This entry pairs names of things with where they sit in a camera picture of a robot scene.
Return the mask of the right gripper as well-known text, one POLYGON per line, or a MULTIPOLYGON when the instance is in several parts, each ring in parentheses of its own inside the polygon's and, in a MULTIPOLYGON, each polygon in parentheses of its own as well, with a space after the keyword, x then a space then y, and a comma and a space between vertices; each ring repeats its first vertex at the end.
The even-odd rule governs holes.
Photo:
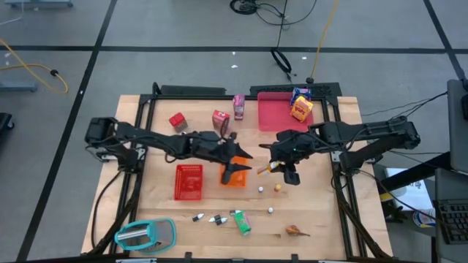
POLYGON ((282 168, 284 182, 297 186, 301 183, 301 179, 294 164, 298 164, 303 159, 308 159, 314 153, 314 134, 310 131, 288 129, 278 132, 276 141, 272 144, 259 144, 259 147, 270 151, 270 162, 280 161, 285 163, 282 168))

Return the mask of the black laptop keyboard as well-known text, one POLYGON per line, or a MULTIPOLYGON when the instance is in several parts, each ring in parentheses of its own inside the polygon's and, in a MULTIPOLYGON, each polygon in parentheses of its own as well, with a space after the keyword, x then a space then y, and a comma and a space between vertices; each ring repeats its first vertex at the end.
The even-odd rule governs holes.
POLYGON ((435 173, 434 208, 447 245, 468 245, 468 175, 445 169, 435 173))

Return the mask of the yellow food colouring bottle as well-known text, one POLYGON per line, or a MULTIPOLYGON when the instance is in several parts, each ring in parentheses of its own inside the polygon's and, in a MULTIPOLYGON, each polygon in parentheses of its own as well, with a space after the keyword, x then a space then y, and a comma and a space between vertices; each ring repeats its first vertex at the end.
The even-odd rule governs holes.
POLYGON ((282 163, 280 161, 272 161, 266 164, 264 167, 257 170, 257 175, 263 177, 271 173, 280 172, 282 168, 282 163))

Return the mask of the red plastic basket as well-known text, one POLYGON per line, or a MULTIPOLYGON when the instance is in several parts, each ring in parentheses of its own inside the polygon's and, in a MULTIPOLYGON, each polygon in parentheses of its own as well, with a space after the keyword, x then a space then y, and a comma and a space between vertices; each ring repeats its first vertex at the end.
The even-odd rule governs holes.
POLYGON ((175 201, 200 201, 203 191, 203 166, 179 164, 175 171, 175 201))

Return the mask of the magenta Raisin Bran box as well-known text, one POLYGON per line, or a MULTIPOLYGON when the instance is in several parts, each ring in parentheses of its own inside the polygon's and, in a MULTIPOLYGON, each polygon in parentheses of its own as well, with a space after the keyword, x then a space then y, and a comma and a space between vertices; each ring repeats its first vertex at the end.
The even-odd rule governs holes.
POLYGON ((244 119, 244 110, 245 110, 245 95, 236 94, 233 97, 233 111, 235 120, 244 119))

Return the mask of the green Apple Jacks box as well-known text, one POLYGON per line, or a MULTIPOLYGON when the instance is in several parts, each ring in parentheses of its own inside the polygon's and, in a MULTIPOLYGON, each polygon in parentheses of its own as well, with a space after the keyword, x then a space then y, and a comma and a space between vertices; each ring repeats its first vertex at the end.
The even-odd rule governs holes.
POLYGON ((241 235, 248 235, 251 232, 252 227, 244 211, 242 210, 235 211, 234 219, 239 228, 241 235))

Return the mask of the pink plastic tray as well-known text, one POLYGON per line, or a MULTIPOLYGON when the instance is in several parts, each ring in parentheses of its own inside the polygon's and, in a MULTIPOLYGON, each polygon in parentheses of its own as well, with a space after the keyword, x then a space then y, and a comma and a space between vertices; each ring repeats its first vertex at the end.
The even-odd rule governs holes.
POLYGON ((304 122, 290 115, 291 92, 259 92, 257 95, 258 127, 262 132, 288 129, 304 132, 314 123, 312 113, 304 122))

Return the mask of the red Froot Loops box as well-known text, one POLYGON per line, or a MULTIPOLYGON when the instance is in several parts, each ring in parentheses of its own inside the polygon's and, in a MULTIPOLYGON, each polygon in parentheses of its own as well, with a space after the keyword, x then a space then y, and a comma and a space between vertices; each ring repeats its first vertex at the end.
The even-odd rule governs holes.
POLYGON ((230 122, 231 115, 229 113, 222 112, 220 110, 214 110, 211 120, 215 129, 221 129, 223 123, 230 122))

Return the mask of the red-lid spice jar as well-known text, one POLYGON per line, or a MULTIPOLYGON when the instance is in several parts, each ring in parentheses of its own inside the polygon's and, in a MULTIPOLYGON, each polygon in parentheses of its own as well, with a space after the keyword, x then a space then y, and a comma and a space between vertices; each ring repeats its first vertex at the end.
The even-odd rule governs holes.
POLYGON ((176 113, 170 117, 169 122, 174 130, 178 133, 183 132, 188 127, 186 119, 182 113, 176 113))

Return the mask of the orange plastic basket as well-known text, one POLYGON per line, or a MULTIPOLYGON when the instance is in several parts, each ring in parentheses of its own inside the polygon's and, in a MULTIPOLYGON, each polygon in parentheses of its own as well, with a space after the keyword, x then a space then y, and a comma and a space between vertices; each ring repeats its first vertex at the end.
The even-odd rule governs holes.
MULTIPOLYGON (((244 166, 248 166, 249 165, 249 160, 248 159, 245 159, 243 157, 238 157, 236 156, 234 159, 233 159, 233 163, 234 164, 241 164, 241 165, 244 165, 244 166)), ((245 188, 246 187, 246 179, 247 179, 247 175, 248 175, 248 171, 247 170, 242 170, 242 171, 239 171, 239 172, 234 172, 231 177, 230 177, 230 181, 227 183, 227 184, 223 184, 222 183, 222 176, 223 176, 223 172, 224 172, 224 166, 221 165, 220 168, 219 168, 219 185, 222 186, 222 187, 230 187, 230 188, 245 188)))

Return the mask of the grey laptop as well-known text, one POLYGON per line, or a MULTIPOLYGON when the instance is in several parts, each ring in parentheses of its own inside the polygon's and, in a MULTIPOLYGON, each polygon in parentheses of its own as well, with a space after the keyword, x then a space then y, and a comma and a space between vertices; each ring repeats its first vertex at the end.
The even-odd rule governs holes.
POLYGON ((463 80, 449 80, 447 92, 450 163, 454 170, 468 175, 468 88, 463 80))

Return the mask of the blue cereal box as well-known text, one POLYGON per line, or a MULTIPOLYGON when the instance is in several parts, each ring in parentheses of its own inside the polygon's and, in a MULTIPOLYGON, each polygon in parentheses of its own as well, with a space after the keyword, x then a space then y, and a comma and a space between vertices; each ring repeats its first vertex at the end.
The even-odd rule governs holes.
POLYGON ((308 88, 299 88, 294 87, 292 90, 292 96, 290 98, 290 106, 293 106, 295 101, 302 96, 305 100, 311 101, 312 100, 312 93, 308 88))

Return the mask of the yellow Corn Pops box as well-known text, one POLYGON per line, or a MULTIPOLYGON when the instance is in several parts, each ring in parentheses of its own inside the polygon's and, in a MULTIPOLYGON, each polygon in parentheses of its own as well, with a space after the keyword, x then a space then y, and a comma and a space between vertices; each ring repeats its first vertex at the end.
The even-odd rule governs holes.
POLYGON ((305 96, 297 96, 291 101, 290 115, 303 123, 310 115, 313 103, 305 96))

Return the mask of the teal-framed box grater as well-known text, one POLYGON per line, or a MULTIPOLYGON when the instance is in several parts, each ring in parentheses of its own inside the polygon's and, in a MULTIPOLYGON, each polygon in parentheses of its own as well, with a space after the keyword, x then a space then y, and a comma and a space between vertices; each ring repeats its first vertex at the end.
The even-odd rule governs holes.
POLYGON ((134 221, 114 235, 114 242, 124 251, 158 254, 176 244, 176 225, 170 218, 134 221))

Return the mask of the brown snack packet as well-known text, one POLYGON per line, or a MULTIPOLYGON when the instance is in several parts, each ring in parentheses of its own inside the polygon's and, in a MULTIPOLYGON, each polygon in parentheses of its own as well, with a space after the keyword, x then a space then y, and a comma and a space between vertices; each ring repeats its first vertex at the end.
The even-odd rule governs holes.
POLYGON ((310 237, 309 234, 302 232, 296 225, 289 225, 286 227, 286 233, 290 236, 307 236, 310 237))

